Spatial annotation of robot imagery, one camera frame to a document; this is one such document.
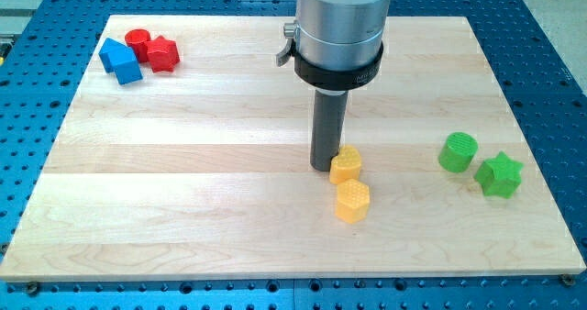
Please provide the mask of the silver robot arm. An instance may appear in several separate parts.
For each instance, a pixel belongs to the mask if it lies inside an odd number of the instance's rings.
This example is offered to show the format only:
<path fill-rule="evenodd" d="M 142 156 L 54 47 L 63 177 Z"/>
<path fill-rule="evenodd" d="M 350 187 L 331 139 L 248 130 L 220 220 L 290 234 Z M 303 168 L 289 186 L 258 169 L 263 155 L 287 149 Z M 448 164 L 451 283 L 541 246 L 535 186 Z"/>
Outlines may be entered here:
<path fill-rule="evenodd" d="M 283 25 L 281 67 L 294 59 L 306 83 L 343 92 L 369 83 L 380 69 L 382 35 L 391 0 L 296 0 L 295 19 Z"/>

